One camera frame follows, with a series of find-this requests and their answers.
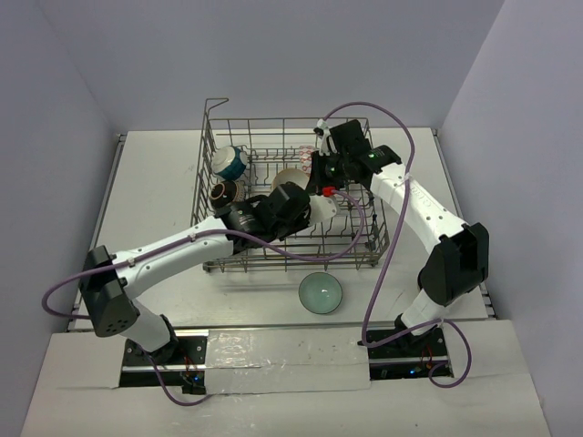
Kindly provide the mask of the aluminium mounting rail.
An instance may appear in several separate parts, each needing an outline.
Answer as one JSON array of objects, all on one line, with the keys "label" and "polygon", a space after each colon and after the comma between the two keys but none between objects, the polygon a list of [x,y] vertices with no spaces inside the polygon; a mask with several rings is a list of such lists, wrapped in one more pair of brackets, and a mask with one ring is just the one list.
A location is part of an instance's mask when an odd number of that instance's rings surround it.
[{"label": "aluminium mounting rail", "polygon": [[243,326],[214,326],[214,327],[181,327],[176,328],[178,337],[208,336],[212,331],[257,331],[257,330],[325,330],[325,329],[357,329],[361,331],[362,324],[356,322],[335,323],[304,323],[304,324],[271,324],[271,325],[243,325]]}]

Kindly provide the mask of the white bowl orange rim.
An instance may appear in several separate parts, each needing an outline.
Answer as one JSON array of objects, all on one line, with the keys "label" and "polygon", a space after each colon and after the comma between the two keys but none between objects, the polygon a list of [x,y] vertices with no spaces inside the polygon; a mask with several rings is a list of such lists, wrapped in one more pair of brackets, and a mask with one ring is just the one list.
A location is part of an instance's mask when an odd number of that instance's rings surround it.
[{"label": "white bowl orange rim", "polygon": [[274,190],[278,186],[291,182],[300,188],[306,188],[309,183],[309,176],[298,168],[286,168],[280,171],[271,183],[271,189]]}]

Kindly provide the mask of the light green ceramic bowl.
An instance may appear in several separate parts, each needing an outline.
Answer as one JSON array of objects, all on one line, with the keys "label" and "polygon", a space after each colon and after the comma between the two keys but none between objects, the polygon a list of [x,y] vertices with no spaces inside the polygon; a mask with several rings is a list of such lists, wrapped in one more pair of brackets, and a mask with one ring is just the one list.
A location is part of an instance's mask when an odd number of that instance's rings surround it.
[{"label": "light green ceramic bowl", "polygon": [[325,272],[313,272],[300,283],[300,303],[309,312],[318,315],[336,311],[343,300],[343,288],[338,279]]}]

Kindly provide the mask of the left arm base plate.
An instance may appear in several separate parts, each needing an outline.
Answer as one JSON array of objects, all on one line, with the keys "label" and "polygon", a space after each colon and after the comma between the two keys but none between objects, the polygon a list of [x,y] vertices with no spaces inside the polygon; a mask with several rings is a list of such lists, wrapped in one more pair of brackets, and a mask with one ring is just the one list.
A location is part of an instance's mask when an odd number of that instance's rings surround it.
[{"label": "left arm base plate", "polygon": [[[150,353],[165,386],[180,388],[182,394],[205,395],[207,334],[179,333],[163,352]],[[132,340],[126,340],[119,376],[121,388],[159,386],[154,366],[147,353]]]}]

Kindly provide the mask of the brown rimmed cream bowl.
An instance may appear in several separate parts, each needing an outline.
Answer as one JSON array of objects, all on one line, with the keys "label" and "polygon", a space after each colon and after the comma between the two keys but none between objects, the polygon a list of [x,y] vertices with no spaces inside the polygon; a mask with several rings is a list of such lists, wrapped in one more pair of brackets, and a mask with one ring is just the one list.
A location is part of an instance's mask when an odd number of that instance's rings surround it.
[{"label": "brown rimmed cream bowl", "polygon": [[210,190],[210,204],[214,209],[224,208],[232,202],[245,199],[245,185],[242,181],[223,180]]}]

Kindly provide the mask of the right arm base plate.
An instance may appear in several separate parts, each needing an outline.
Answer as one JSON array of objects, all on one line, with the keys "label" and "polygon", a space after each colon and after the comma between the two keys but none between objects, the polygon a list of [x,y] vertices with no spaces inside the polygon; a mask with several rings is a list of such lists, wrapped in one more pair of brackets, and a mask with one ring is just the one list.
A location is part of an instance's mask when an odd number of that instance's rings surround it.
[{"label": "right arm base plate", "polygon": [[383,346],[367,348],[371,381],[453,377],[441,328],[432,328],[421,338],[407,334]]}]

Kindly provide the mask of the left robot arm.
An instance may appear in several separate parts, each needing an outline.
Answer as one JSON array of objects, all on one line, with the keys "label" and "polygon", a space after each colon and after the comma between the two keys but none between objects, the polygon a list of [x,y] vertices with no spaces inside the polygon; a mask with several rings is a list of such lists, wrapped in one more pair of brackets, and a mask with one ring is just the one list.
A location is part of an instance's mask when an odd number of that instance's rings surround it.
[{"label": "left robot arm", "polygon": [[256,249],[306,229],[310,196],[294,183],[276,187],[219,208],[189,229],[140,248],[90,250],[79,290],[95,334],[116,335],[136,343],[156,362],[171,361],[178,351],[175,332],[164,315],[138,300],[160,282],[215,259]]}]

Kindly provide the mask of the dark teal white bowl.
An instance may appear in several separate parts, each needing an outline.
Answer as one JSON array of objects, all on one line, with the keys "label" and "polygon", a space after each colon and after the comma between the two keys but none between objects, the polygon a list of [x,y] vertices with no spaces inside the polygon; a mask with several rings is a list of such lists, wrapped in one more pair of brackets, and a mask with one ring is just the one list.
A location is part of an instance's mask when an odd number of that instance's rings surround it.
[{"label": "dark teal white bowl", "polygon": [[211,160],[212,173],[223,180],[239,179],[248,166],[248,155],[240,147],[226,146],[219,148]]}]

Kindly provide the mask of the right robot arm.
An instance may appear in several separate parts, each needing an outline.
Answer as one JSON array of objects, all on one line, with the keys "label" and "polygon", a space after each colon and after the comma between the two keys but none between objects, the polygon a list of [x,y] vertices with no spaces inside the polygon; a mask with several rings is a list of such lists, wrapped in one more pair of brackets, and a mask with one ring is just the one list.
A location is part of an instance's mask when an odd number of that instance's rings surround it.
[{"label": "right robot arm", "polygon": [[323,195],[350,184],[363,186],[398,212],[397,226],[408,226],[428,253],[417,278],[419,293],[395,321],[400,329],[396,348],[414,356],[426,346],[426,333],[447,308],[486,280],[488,231],[441,205],[390,147],[373,147],[358,120],[330,127],[321,119],[314,132],[318,149],[312,153],[308,192]]}]

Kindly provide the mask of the blue inside red patterned bowl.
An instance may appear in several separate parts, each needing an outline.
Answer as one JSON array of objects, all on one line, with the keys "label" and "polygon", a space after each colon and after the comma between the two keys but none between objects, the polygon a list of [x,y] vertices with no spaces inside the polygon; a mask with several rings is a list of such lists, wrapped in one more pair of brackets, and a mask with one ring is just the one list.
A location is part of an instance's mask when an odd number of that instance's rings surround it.
[{"label": "blue inside red patterned bowl", "polygon": [[300,168],[306,174],[310,175],[312,171],[312,154],[316,148],[309,145],[301,145],[298,147]]}]

